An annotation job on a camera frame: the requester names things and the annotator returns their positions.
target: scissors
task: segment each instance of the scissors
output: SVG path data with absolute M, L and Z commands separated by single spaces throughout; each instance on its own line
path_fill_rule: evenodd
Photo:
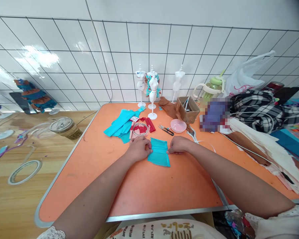
M 159 128 L 162 129 L 163 131 L 165 131 L 166 133 L 168 133 L 171 136 L 174 136 L 174 133 L 172 131 L 170 131 L 168 128 L 165 128 L 162 125 L 159 125 Z

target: white plastic bag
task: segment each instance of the white plastic bag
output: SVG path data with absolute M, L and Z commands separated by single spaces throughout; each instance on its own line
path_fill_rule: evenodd
M 249 59 L 241 64 L 237 70 L 231 74 L 226 80 L 225 93 L 219 97 L 232 97 L 241 94 L 248 89 L 253 89 L 265 83 L 262 80 L 255 80 L 252 76 L 265 64 L 267 64 L 274 56 L 275 51 L 270 51 L 260 56 Z

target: checkered cloth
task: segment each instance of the checkered cloth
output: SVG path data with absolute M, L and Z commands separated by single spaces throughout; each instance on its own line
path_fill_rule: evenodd
M 271 91 L 248 90 L 231 98 L 230 113 L 238 113 L 236 117 L 241 122 L 264 133 L 270 131 L 273 123 L 270 117 L 260 112 L 266 113 L 273 118 L 272 131 L 299 123 L 299 107 L 275 105 L 274 99 Z

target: pink bowl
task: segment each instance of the pink bowl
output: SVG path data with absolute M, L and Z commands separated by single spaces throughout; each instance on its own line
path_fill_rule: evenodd
M 174 119 L 170 122 L 170 127 L 175 133 L 182 133 L 186 130 L 187 125 L 184 121 Z

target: white lace cuff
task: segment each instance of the white lace cuff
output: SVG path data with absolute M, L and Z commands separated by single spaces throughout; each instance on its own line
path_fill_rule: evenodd
M 65 233 L 64 231 L 57 231 L 53 226 L 42 233 L 37 239 L 65 239 Z
M 295 217 L 295 216 L 299 216 L 299 205 L 296 205 L 294 208 L 292 208 L 292 209 L 290 209 L 286 212 L 280 213 L 276 217 L 270 217 L 267 220 L 276 220 L 276 219 L 283 218 L 283 217 Z M 248 222 L 250 223 L 250 225 L 252 226 L 252 228 L 255 231 L 257 231 L 257 229 L 258 229 L 258 223 L 261 220 L 266 220 L 266 219 L 263 219 L 261 217 L 254 216 L 250 213 L 246 213 L 245 218 L 248 220 Z

